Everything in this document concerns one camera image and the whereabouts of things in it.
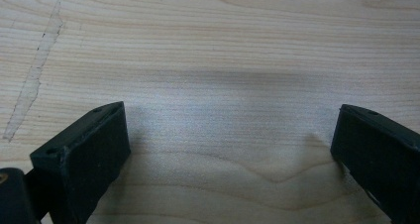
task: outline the wooden table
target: wooden table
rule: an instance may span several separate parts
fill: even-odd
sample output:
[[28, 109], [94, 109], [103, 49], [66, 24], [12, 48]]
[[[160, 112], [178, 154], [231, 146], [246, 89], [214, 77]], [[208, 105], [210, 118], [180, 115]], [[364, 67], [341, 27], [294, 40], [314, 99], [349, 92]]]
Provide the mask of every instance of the wooden table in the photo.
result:
[[0, 168], [125, 102], [89, 223], [389, 223], [329, 148], [343, 103], [420, 132], [420, 0], [1, 0], [0, 75]]

